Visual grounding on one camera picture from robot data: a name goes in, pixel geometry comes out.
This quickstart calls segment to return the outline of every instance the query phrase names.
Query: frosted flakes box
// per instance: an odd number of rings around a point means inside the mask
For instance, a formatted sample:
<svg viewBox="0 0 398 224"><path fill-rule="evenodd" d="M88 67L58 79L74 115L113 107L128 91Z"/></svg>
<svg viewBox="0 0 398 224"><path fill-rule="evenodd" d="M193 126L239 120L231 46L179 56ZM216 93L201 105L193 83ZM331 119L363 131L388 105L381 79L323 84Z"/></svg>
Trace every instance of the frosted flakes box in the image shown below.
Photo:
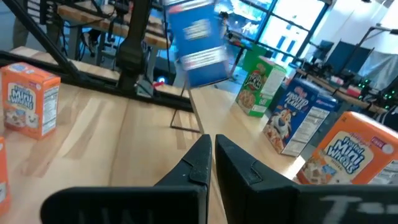
<svg viewBox="0 0 398 224"><path fill-rule="evenodd" d="M1 71L5 127L34 139L54 131L60 77L26 63Z"/></svg>
<svg viewBox="0 0 398 224"><path fill-rule="evenodd" d="M301 184L398 184L398 133L344 112L297 178Z"/></svg>
<svg viewBox="0 0 398 224"><path fill-rule="evenodd" d="M262 132L278 153L299 156L337 101L314 84L293 79Z"/></svg>

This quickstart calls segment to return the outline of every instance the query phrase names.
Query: green cereal box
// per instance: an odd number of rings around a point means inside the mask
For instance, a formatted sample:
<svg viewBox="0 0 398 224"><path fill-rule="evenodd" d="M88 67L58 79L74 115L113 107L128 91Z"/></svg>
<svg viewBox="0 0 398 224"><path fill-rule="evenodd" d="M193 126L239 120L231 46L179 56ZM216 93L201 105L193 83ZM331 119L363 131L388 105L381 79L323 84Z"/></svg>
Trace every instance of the green cereal box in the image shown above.
<svg viewBox="0 0 398 224"><path fill-rule="evenodd" d="M261 118L285 78L286 70L258 56L249 70L236 102L249 116Z"/></svg>

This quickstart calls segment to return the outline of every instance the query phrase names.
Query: glass wall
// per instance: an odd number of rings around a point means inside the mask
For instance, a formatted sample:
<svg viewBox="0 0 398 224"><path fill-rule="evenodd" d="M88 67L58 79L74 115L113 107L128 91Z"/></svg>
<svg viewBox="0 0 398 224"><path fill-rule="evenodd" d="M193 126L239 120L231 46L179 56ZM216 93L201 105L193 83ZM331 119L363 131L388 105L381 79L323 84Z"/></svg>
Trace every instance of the glass wall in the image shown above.
<svg viewBox="0 0 398 224"><path fill-rule="evenodd" d="M238 32L253 41L281 52L272 54L272 59L287 66L306 47L316 21L326 12L324 2L319 0L216 0L215 14L228 13L229 30ZM174 60L177 49L174 42L170 59ZM235 61L239 48L230 47L230 63ZM165 50L159 56L166 58Z"/></svg>
<svg viewBox="0 0 398 224"><path fill-rule="evenodd" d="M259 42L283 53L275 52L272 59L287 66L302 48L325 3L318 0L278 0Z"/></svg>
<svg viewBox="0 0 398 224"><path fill-rule="evenodd" d="M215 12L227 12L230 30L243 34L250 39L255 39L267 13L254 6L258 6L256 5L258 3L264 9L267 9L269 7L267 2L267 0L245 2L240 0L219 0L216 4Z"/></svg>

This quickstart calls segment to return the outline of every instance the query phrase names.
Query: wooden table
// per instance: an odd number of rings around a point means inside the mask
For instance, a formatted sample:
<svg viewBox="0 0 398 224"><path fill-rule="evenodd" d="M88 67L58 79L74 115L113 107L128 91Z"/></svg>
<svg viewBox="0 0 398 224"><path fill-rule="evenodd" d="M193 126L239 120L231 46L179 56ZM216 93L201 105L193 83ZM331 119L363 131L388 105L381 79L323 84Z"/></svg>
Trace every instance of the wooden table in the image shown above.
<svg viewBox="0 0 398 224"><path fill-rule="evenodd" d="M92 5L91 1L78 2L78 3L76 3L76 5L79 5L81 7L85 7L87 9L91 9L94 11L96 10L94 5ZM103 10L104 14L111 14L114 11L113 10L114 6L108 4L108 5L101 6L101 9ZM109 30L109 25L111 23L111 21L109 19L101 20L101 18L98 16L94 16L92 14L79 11L78 9L74 9L69 6L59 6L57 12L66 21L77 22L77 24L86 24L86 23L90 22L90 24L88 26L90 26L94 29L104 31L104 32L107 32ZM124 21L130 22L130 19L131 19L131 14L127 14L124 16ZM159 34L159 35L154 35L154 34L146 32L144 40L148 44L156 45L162 49L167 48L166 38L161 37L162 35L164 35L164 28L163 28L161 19L156 18L154 16L149 16L147 30L150 30L152 32ZM127 26L127 25L115 24L113 27L114 35L118 35L121 37L127 37L128 32L129 32L129 26Z"/></svg>
<svg viewBox="0 0 398 224"><path fill-rule="evenodd" d="M302 75L306 75L308 80L316 83L317 85L320 85L322 88L324 88L332 93L335 92L336 88L329 85L329 83L326 80L318 78L318 77L314 77L314 76L308 74L307 72L304 72L301 69L296 69L296 71ZM339 91L337 91L335 93L335 96L337 96L338 98L341 98L342 100L344 100L347 103L350 103L352 105L358 106L363 109L366 109L369 106L369 103L363 102L355 97L347 95L346 91L347 90L344 88L339 88ZM372 105L370 107L369 111L371 111L373 113L385 113L387 110L385 110L384 108Z"/></svg>
<svg viewBox="0 0 398 224"><path fill-rule="evenodd" d="M20 55L51 62L45 53L20 47ZM74 62L80 70L113 72ZM180 93L171 86L162 91ZM4 129L11 210L1 224L39 224L42 202L73 186L151 186L182 158L199 135L169 128L173 110L76 86L61 84L57 131L36 141ZM198 128L191 113L176 122ZM218 185L211 183L209 223L226 223Z"/></svg>
<svg viewBox="0 0 398 224"><path fill-rule="evenodd" d="M78 2L76 5L81 7L85 7L87 9L96 10L94 5L92 5L91 1L84 1ZM114 12L114 6L112 5L104 5L101 6L104 14L112 14ZM62 17L62 19L68 21L71 25L75 26L74 28L70 29L70 39L69 39L69 46L68 46L68 57L70 59L77 60L77 53L79 51L80 46L80 34L81 29L78 26L79 24L87 24L88 27L91 27L96 30L100 30L102 32L109 31L109 25L111 21L109 19L101 19L98 16L94 16L92 14L79 11L78 9L74 9L69 6L59 6L58 7L58 14ZM125 22L130 22L131 14L126 14L124 16ZM113 27L113 34L118 35L120 37L127 37L129 32L129 26L115 24ZM96 65L100 65L103 56L103 46L105 42L105 35L102 34L100 38L100 42L96 51ZM159 18L154 16L149 16L148 25L147 25L147 32L145 33L144 40L147 44L152 46L151 55L148 62L148 76L152 76L153 69L155 67L155 60L157 56L157 51L159 49L166 49L170 47L171 43L170 40L166 40L165 32L163 28L162 21Z"/></svg>
<svg viewBox="0 0 398 224"><path fill-rule="evenodd" d="M262 133L268 117L259 119L248 116L234 102L235 94L212 86L190 90L189 93L203 134L210 134L212 139L215 139L216 134L224 134L256 159L289 179L293 179L304 165L302 157L283 156L276 152Z"/></svg>

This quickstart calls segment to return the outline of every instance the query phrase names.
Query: blue cereal box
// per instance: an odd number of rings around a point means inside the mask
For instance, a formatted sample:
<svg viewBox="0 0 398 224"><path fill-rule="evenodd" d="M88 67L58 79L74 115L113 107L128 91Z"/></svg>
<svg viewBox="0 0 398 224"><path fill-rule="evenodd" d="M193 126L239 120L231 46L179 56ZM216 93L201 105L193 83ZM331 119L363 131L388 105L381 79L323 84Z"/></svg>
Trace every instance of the blue cereal box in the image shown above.
<svg viewBox="0 0 398 224"><path fill-rule="evenodd" d="M293 79L263 133L278 153L299 156L337 101L314 84Z"/></svg>

